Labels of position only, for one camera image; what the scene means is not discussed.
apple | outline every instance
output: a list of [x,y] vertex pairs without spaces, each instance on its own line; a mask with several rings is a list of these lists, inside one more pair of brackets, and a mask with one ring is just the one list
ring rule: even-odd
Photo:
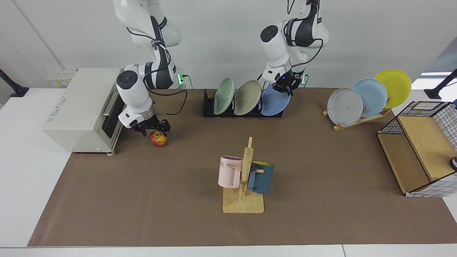
[[154,130],[149,136],[151,143],[157,147],[162,147],[167,142],[167,137],[162,131]]

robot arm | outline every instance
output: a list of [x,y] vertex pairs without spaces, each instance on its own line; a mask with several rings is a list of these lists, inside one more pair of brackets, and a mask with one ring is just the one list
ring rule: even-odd
[[[260,34],[260,43],[267,58],[267,67],[262,78],[272,82],[280,92],[292,92],[300,84],[301,74],[294,73],[293,67],[309,63],[304,49],[324,47],[329,32],[322,24],[320,0],[306,0],[300,14],[304,18],[293,18],[266,27]],[[289,52],[294,52],[300,64],[292,65]]]
[[152,61],[129,64],[117,77],[119,95],[127,107],[118,116],[127,128],[134,128],[146,136],[146,129],[170,131],[166,120],[159,121],[149,90],[170,88],[177,77],[177,67],[166,49],[181,42],[179,30],[167,22],[159,0],[114,0],[116,17],[132,35],[133,43],[147,51]]

mug handle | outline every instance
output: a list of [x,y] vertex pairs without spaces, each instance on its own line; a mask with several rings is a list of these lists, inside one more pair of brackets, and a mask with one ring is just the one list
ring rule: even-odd
[[251,171],[251,173],[249,174],[248,185],[252,187],[252,189],[255,189],[255,176],[257,175],[257,173],[265,173],[265,171],[260,169]]
[[235,186],[235,179],[238,178],[239,179],[239,176],[241,174],[241,165],[238,165],[238,164],[235,164],[235,174],[232,178],[232,181],[230,183],[230,186],[231,187],[234,187]]

wooden plate stand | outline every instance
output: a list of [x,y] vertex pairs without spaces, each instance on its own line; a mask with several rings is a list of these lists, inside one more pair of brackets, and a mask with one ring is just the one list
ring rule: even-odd
[[252,137],[249,137],[248,147],[244,149],[243,166],[241,167],[241,181],[239,188],[224,188],[223,207],[224,213],[263,213],[263,194],[254,193],[247,190],[249,172],[251,170],[252,157]]
[[[368,110],[368,108],[369,107],[365,107],[365,109],[362,112],[362,115]],[[354,126],[360,125],[360,124],[365,123],[365,122],[369,122],[369,121],[372,121],[372,120],[380,119],[380,118],[384,117],[390,110],[391,110],[391,108],[384,108],[380,113],[376,114],[375,116],[371,116],[371,117],[368,117],[368,118],[360,117],[359,120],[356,123],[352,124],[351,126],[342,127],[338,123],[335,126],[333,126],[333,130],[334,131],[338,131],[338,130],[354,127]],[[324,115],[324,116],[328,116],[328,114],[329,114],[329,110],[328,109],[322,112],[322,115]]]

wooden base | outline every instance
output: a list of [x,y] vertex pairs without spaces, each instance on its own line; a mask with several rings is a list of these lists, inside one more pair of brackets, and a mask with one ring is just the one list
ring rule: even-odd
[[378,134],[377,137],[403,193],[413,192],[430,183],[405,135]]
[[[391,109],[384,109],[380,113],[376,114],[375,116],[372,116],[369,118],[360,118],[356,123],[352,124],[351,126],[342,127],[342,126],[340,126],[340,124],[337,124],[337,125],[333,126],[333,130],[338,131],[338,130],[342,130],[342,129],[347,129],[347,128],[354,127],[354,126],[357,126],[357,125],[365,123],[365,122],[380,119],[380,118],[384,117],[390,110]],[[328,110],[325,110],[322,112],[322,115],[324,115],[324,116],[327,116],[328,114],[329,114]]]
[[430,181],[455,172],[449,160],[457,152],[434,118],[401,116],[398,121]]
[[224,188],[223,207],[224,213],[263,213],[263,194],[245,191],[245,195],[239,195],[239,189]]

